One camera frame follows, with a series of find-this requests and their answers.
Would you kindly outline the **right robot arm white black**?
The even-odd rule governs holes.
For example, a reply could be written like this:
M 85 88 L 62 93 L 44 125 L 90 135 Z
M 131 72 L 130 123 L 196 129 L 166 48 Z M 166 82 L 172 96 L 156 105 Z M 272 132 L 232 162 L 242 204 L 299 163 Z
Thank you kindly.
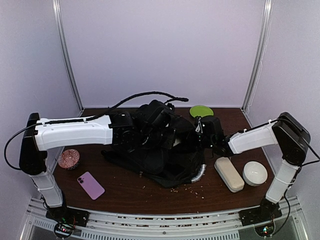
M 310 150 L 311 134 L 290 113 L 282 112 L 277 118 L 250 129 L 225 135 L 221 121 L 213 115 L 196 116 L 195 131 L 198 141 L 220 157 L 233 157 L 255 149 L 277 146 L 281 151 L 281 164 L 269 189 L 266 202 L 256 210 L 259 220 L 268 220 L 277 204 L 302 168 Z

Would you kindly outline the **beige fabric pencil pouch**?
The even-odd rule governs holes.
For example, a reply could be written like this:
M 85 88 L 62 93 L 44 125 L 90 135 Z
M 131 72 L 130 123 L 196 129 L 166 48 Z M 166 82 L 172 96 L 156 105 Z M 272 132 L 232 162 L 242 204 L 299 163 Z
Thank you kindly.
M 176 139 L 175 142 L 174 142 L 174 144 L 173 144 L 173 146 L 176 146 L 176 145 L 178 145 L 178 144 L 180 144 L 180 143 L 181 143 L 181 141 L 180 141 L 179 139 Z

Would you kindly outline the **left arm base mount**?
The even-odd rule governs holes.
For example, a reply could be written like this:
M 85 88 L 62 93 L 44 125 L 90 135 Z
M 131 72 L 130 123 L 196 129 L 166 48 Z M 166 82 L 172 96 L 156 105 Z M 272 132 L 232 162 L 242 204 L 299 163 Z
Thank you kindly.
M 43 206 L 46 209 L 46 218 L 56 221 L 53 233 L 59 240 L 69 238 L 76 227 L 87 226 L 90 213 L 86 210 L 68 207 L 64 195 L 62 196 L 62 206 L 49 207 L 45 200 Z

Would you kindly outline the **pink smartphone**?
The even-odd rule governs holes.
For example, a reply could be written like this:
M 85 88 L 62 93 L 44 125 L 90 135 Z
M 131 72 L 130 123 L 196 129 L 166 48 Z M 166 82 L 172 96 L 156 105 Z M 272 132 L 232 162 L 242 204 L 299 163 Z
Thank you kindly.
M 102 185 L 88 171 L 79 176 L 77 182 L 92 200 L 97 200 L 105 193 Z

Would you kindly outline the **beige glasses case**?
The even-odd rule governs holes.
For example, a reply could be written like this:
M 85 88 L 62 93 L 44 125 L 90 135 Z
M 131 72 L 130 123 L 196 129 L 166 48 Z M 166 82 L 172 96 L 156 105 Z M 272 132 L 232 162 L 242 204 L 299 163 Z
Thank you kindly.
M 229 158 L 218 158 L 214 163 L 214 168 L 232 193 L 243 190 L 245 182 Z

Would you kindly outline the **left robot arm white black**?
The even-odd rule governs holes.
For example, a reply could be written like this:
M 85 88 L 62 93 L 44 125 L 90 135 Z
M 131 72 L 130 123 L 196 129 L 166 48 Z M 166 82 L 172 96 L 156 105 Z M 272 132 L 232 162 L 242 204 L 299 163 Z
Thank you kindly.
M 46 165 L 47 151 L 59 147 L 108 145 L 125 153 L 159 150 L 170 143 L 170 121 L 175 115 L 170 103 L 152 100 L 134 112 L 113 113 L 109 108 L 99 115 L 47 119 L 37 112 L 29 116 L 23 130 L 19 167 L 29 175 L 52 213 L 61 222 L 72 218 L 63 191 Z

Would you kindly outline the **black student backpack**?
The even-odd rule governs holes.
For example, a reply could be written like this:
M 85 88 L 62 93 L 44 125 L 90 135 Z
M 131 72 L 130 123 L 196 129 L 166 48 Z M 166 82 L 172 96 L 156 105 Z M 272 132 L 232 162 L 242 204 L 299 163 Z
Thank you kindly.
M 204 175 L 204 150 L 196 150 L 195 127 L 175 113 L 172 103 L 153 100 L 134 111 L 112 112 L 109 117 L 113 131 L 111 149 L 101 151 L 106 161 L 142 174 L 167 189 L 195 183 Z M 171 149 L 141 149 L 140 130 L 149 125 L 176 129 L 180 144 Z

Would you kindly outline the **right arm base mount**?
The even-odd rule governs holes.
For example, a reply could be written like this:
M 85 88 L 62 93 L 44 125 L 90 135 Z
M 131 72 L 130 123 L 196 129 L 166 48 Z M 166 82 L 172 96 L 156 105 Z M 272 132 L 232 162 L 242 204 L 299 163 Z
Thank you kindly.
M 260 237 L 271 237 L 276 226 L 274 220 L 282 216 L 279 203 L 273 203 L 263 198 L 260 205 L 238 212 L 242 226 L 254 225 L 256 234 Z

